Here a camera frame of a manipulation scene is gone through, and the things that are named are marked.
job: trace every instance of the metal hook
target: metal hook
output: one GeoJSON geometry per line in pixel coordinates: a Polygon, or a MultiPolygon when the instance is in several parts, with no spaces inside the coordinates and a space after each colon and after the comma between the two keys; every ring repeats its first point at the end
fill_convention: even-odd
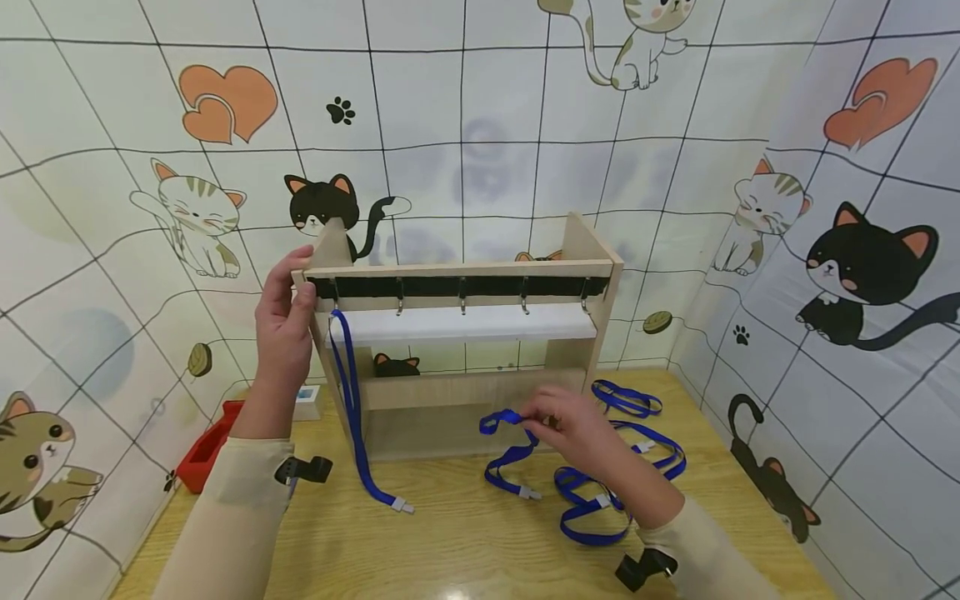
{"type": "Polygon", "coordinates": [[[524,315],[529,315],[530,311],[527,310],[527,281],[529,277],[524,277],[520,282],[520,308],[523,309],[524,315]]]}
{"type": "Polygon", "coordinates": [[[396,315],[399,317],[403,312],[403,279],[396,278],[396,315]]]}
{"type": "Polygon", "coordinates": [[[337,278],[331,277],[330,284],[333,286],[333,310],[340,310],[340,289],[337,288],[337,278]]]}
{"type": "Polygon", "coordinates": [[[580,307],[584,309],[584,312],[590,314],[590,311],[587,310],[587,286],[590,284],[590,278],[587,277],[584,279],[584,289],[580,291],[580,307]]]}
{"type": "Polygon", "coordinates": [[[460,277],[460,314],[467,314],[467,278],[460,277]]]}

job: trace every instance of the black wrist strap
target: black wrist strap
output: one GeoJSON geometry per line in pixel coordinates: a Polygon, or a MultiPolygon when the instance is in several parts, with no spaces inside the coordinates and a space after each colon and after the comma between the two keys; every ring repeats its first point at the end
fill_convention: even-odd
{"type": "Polygon", "coordinates": [[[323,456],[315,456],[309,463],[291,456],[276,469],[274,479],[283,485],[287,485],[288,481],[295,477],[314,483],[325,483],[332,468],[333,462],[323,456]]]}
{"type": "Polygon", "coordinates": [[[623,555],[620,566],[616,568],[616,578],[630,591],[637,591],[651,575],[666,573],[667,577],[672,577],[677,572],[677,566],[673,557],[654,548],[645,548],[639,561],[629,554],[623,555]]]}

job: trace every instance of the left hand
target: left hand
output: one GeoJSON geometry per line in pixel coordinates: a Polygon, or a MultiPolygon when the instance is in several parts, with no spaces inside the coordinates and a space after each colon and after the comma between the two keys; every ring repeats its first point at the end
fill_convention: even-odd
{"type": "Polygon", "coordinates": [[[256,381],[282,393],[296,391],[310,373],[310,318],[317,289],[302,283],[292,299],[291,271],[306,269],[313,246],[302,246],[283,257],[267,275],[256,317],[256,381]]]}

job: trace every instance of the table surface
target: table surface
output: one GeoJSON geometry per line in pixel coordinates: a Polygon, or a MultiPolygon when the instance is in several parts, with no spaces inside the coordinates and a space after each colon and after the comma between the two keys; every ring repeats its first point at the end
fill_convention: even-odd
{"type": "MultiPolygon", "coordinates": [[[[671,373],[600,376],[662,399],[662,415],[645,424],[683,446],[688,466],[675,483],[700,502],[784,598],[833,597],[671,373]]],[[[489,457],[374,464],[377,485],[417,508],[413,516],[400,514],[367,496],[333,402],[324,406],[321,420],[294,423],[293,439],[298,456],[322,454],[334,469],[324,485],[297,487],[276,541],[268,598],[677,597],[662,577],[634,595],[613,576],[624,552],[638,558],[642,551],[633,533],[605,548],[579,545],[561,533],[560,514],[569,505],[553,487],[553,471],[564,463],[559,454],[537,453],[509,468],[512,480],[543,493],[539,502],[487,483],[482,473],[489,457]]],[[[180,487],[114,599],[151,594],[195,499],[180,487]]],[[[583,530],[613,532],[626,519],[608,509],[579,520],[583,530]]]]}

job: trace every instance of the blue lanyard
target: blue lanyard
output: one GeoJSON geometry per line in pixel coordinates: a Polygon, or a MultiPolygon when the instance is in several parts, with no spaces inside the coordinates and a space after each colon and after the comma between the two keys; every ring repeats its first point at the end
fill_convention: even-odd
{"type": "MultiPolygon", "coordinates": [[[[591,389],[593,390],[593,394],[606,405],[605,413],[610,407],[613,407],[623,413],[643,419],[650,415],[658,415],[663,410],[663,403],[655,396],[643,394],[629,388],[621,388],[610,381],[598,379],[593,382],[591,389]]],[[[480,433],[484,435],[493,434],[501,421],[510,424],[520,424],[523,418],[510,409],[493,413],[480,420],[480,433]]],[[[631,446],[631,449],[637,454],[646,452],[654,444],[665,445],[673,450],[670,456],[654,463],[654,467],[659,469],[667,479],[672,480],[676,478],[686,469],[684,450],[670,438],[649,427],[627,420],[611,420],[611,424],[615,429],[633,429],[651,440],[648,444],[634,444],[631,446]]],[[[501,467],[527,458],[533,453],[537,444],[540,443],[540,440],[529,431],[527,431],[526,434],[530,443],[526,446],[512,446],[503,453],[503,456],[490,461],[484,470],[484,477],[501,490],[515,493],[522,498],[539,500],[541,498],[539,493],[534,492],[526,486],[518,486],[517,484],[510,483],[500,475],[501,467]]],[[[608,506],[613,506],[618,512],[624,511],[624,506],[623,503],[620,502],[620,499],[604,487],[603,484],[600,485],[604,488],[605,493],[597,494],[590,499],[582,497],[576,493],[575,490],[586,483],[596,482],[596,480],[573,467],[558,468],[553,474],[553,482],[560,495],[573,504],[573,507],[567,509],[560,518],[560,529],[568,538],[584,545],[605,546],[617,543],[627,535],[627,531],[633,521],[633,517],[629,515],[627,515],[627,523],[624,528],[613,534],[584,533],[573,529],[569,525],[569,521],[573,519],[595,513],[608,506]]]]}
{"type": "Polygon", "coordinates": [[[344,330],[344,345],[347,353],[347,364],[349,366],[349,378],[344,371],[343,362],[340,360],[340,352],[337,351],[337,343],[333,339],[333,331],[329,332],[330,345],[333,346],[333,358],[337,362],[337,371],[340,373],[340,381],[343,383],[344,404],[347,409],[347,421],[350,427],[350,437],[353,439],[353,458],[357,466],[357,473],[360,475],[360,481],[363,487],[374,500],[379,500],[397,512],[412,514],[414,507],[407,504],[406,500],[400,496],[390,495],[382,492],[373,482],[370,474],[370,462],[367,460],[367,449],[363,445],[363,427],[360,422],[360,381],[357,377],[356,360],[353,357],[353,339],[350,337],[350,327],[347,325],[347,317],[339,310],[330,313],[330,318],[336,317],[340,320],[340,325],[344,330]]]}

